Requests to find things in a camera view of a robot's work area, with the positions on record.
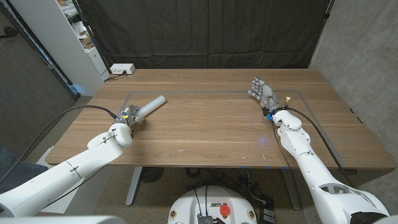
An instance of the black backdrop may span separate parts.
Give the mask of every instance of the black backdrop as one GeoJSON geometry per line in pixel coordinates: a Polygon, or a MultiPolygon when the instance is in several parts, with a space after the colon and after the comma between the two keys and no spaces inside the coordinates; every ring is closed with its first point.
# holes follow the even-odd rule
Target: black backdrop
{"type": "Polygon", "coordinates": [[[78,0],[109,65],[307,68],[327,0],[78,0]]]}

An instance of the emergency stop button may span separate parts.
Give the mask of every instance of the emergency stop button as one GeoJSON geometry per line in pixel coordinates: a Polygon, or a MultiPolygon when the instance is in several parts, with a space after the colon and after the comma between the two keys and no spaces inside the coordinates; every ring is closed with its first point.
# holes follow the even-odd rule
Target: emergency stop button
{"type": "Polygon", "coordinates": [[[224,204],[220,207],[220,213],[223,217],[226,217],[231,213],[231,209],[227,204],[224,204]]]}

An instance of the label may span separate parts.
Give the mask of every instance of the label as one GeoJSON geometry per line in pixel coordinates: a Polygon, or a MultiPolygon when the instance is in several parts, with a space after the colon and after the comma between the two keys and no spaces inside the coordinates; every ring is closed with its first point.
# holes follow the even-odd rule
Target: label
{"type": "Polygon", "coordinates": [[[263,215],[263,219],[266,222],[275,223],[275,219],[272,217],[269,217],[268,215],[263,215]]]}
{"type": "Polygon", "coordinates": [[[221,207],[221,206],[222,206],[221,203],[212,203],[212,204],[210,205],[210,207],[221,207]]]}
{"type": "Polygon", "coordinates": [[[270,211],[268,209],[264,209],[264,214],[269,215],[270,217],[275,217],[275,212],[270,211]]]}

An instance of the electrical outlet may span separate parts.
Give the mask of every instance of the electrical outlet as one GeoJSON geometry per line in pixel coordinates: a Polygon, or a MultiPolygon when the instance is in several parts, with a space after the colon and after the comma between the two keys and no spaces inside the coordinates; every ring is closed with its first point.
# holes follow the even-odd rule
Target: electrical outlet
{"type": "Polygon", "coordinates": [[[122,74],[123,71],[126,71],[126,74],[132,74],[135,69],[136,68],[133,63],[114,63],[111,66],[113,75],[122,74]]]}

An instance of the wooden table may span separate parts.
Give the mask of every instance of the wooden table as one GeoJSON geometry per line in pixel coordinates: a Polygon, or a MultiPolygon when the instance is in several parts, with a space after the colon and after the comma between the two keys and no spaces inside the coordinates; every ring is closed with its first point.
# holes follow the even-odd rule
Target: wooden table
{"type": "MultiPolygon", "coordinates": [[[[318,124],[343,167],[395,168],[392,156],[328,82],[319,72],[309,69],[136,70],[133,75],[106,82],[89,105],[117,113],[125,106],[144,106],[159,95],[167,100],[142,124],[133,126],[134,143],[111,164],[286,167],[270,121],[263,117],[259,102],[247,93],[255,76],[273,88],[280,103],[290,96],[289,106],[318,124]]],[[[299,114],[294,115],[303,121],[321,160],[328,168],[337,169],[313,126],[299,114]]],[[[58,164],[84,151],[88,141],[107,131],[112,121],[104,111],[84,109],[46,161],[58,164]]],[[[291,167],[298,167],[287,152],[285,155],[291,167]]]]}

